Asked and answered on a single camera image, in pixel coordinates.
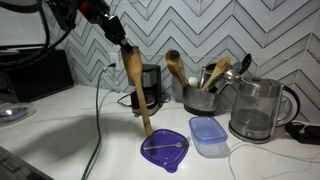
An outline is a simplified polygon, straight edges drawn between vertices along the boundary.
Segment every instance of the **wooden spatula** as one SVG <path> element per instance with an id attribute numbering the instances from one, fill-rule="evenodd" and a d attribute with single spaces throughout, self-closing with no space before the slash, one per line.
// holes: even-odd
<path id="1" fill-rule="evenodd" d="M 139 102 L 139 107 L 140 107 L 141 116 L 143 120 L 145 134 L 146 136 L 150 136 L 153 134 L 153 131 L 152 131 L 152 127 L 149 119 L 146 100 L 144 98 L 144 94 L 142 91 L 142 85 L 141 85 L 142 61 L 141 61 L 139 47 L 133 46 L 132 51 L 130 53 L 127 53 L 123 48 L 121 48 L 121 54 L 122 54 L 124 66 L 128 73 L 128 76 L 131 77 L 131 79 L 133 80 L 136 86 L 138 102 Z"/>
<path id="2" fill-rule="evenodd" d="M 223 72 L 225 72 L 230 66 L 230 58 L 229 57 L 224 57 L 222 59 L 220 59 L 220 61 L 218 62 L 218 64 L 216 65 L 216 67 L 214 68 L 210 78 L 208 79 L 208 81 L 203 85 L 202 90 L 205 91 L 210 84 L 212 83 L 212 81 L 218 77 L 220 74 L 222 74 Z"/>

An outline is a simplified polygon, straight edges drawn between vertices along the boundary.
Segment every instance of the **glass electric kettle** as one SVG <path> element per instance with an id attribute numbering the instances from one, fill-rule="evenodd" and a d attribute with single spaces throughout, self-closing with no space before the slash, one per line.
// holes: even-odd
<path id="1" fill-rule="evenodd" d="M 282 96 L 288 99 L 290 110 L 280 119 Z M 246 77 L 240 81 L 229 130 L 241 140 L 266 143 L 274 128 L 292 121 L 299 110 L 299 97 L 289 87 L 272 79 Z"/>

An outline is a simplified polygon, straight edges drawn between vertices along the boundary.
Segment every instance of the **wooden spoon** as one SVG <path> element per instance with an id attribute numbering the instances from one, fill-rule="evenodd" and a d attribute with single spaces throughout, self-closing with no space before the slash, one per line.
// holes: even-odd
<path id="1" fill-rule="evenodd" d="M 171 74 L 182 84 L 186 85 L 185 73 L 184 73 L 184 64 L 180 58 L 180 53 L 176 50 L 169 50 L 165 59 L 167 61 L 167 67 Z"/>

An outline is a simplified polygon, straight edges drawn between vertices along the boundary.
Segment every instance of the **white wall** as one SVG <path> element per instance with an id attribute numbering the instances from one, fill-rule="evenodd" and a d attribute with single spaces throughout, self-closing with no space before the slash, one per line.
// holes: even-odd
<path id="1" fill-rule="evenodd" d="M 22 14 L 0 8 L 0 46 L 39 44 L 44 40 L 38 12 Z"/>

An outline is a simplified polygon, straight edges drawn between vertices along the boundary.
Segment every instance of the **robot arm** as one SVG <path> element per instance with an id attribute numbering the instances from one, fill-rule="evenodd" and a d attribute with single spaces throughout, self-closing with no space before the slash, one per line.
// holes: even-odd
<path id="1" fill-rule="evenodd" d="M 90 23 L 98 24 L 108 40 L 120 45 L 127 52 L 132 50 L 126 40 L 120 19 L 110 14 L 110 7 L 104 0 L 45 0 L 45 2 L 52 10 L 61 29 L 66 31 L 69 26 L 75 27 L 74 22 L 71 22 L 71 17 L 76 15 L 73 14 L 72 8 L 74 3 L 77 3 L 77 9 Z M 0 7 L 21 13 L 35 12 L 37 0 L 0 0 Z"/>

